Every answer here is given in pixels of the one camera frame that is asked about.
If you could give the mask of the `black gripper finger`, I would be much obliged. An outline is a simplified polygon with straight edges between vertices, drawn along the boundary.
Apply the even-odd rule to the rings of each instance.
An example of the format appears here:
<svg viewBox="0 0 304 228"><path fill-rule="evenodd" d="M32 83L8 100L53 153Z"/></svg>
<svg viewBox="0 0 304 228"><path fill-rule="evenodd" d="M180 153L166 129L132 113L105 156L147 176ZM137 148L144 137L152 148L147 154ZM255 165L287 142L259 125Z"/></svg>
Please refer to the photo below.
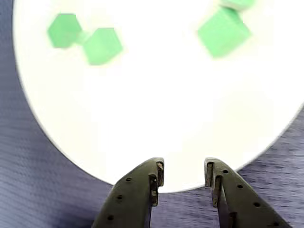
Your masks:
<svg viewBox="0 0 304 228"><path fill-rule="evenodd" d="M153 157L124 175L111 189L93 228L149 228L158 188L164 184L164 159Z"/></svg>
<svg viewBox="0 0 304 228"><path fill-rule="evenodd" d="M221 228L289 228L290 225L233 169L216 158L205 159L205 187Z"/></svg>

